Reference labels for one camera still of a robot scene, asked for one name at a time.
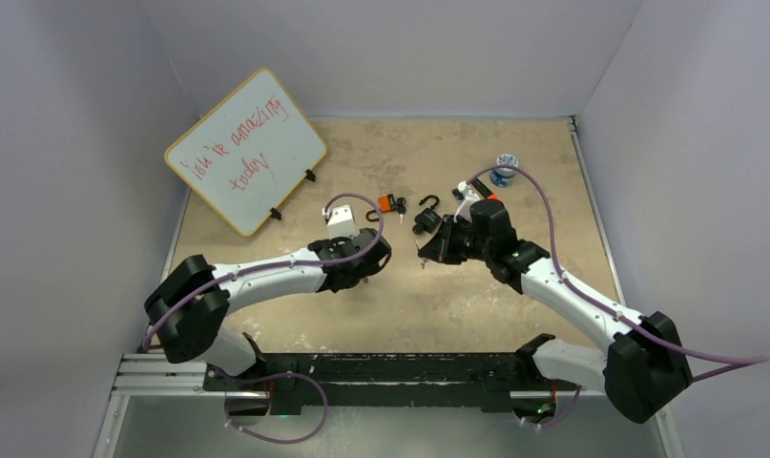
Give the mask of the orange padlock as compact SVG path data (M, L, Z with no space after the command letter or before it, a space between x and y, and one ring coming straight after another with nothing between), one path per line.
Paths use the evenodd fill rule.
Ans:
M378 197L377 207L375 210L370 210L365 214L365 219L369 222L376 222L379 220L378 214L392 213L398 206L397 198L393 194L387 194Z

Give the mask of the black padlock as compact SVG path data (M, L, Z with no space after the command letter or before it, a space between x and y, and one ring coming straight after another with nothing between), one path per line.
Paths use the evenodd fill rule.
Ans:
M431 234L440 225L442 218L435 211L440 199L436 195L427 195L419 201L422 211L414 218L412 232L415 235Z

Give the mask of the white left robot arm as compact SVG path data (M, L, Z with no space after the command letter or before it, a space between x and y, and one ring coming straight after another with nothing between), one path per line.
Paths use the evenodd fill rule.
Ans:
M264 361L257 343L230 330L226 318L244 307L280 297L336 293L358 285L389 262L392 249L375 229L354 237L320 239L290 254L245 264L184 259L150 294L150 328L142 346L158 341L168 362L202 362L227 374L239 389L261 384Z

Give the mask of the black-headed keys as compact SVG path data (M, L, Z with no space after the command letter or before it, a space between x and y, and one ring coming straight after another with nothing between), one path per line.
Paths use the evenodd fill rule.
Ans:
M400 224L404 224L406 214L406 199L403 197L396 198L395 204L396 213L399 215Z

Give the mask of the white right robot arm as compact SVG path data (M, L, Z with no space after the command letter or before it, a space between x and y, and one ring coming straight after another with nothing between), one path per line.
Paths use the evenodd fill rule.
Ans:
M467 219L445 216L417 255L447 265L479 260L497 281L546 305L592 341L585 347L541 334L521 346L515 374L526 387L560 380L599 391L623 417L643 424L693 382L670 318L645 316L572 276L550 251L517 236L499 200L475 202Z

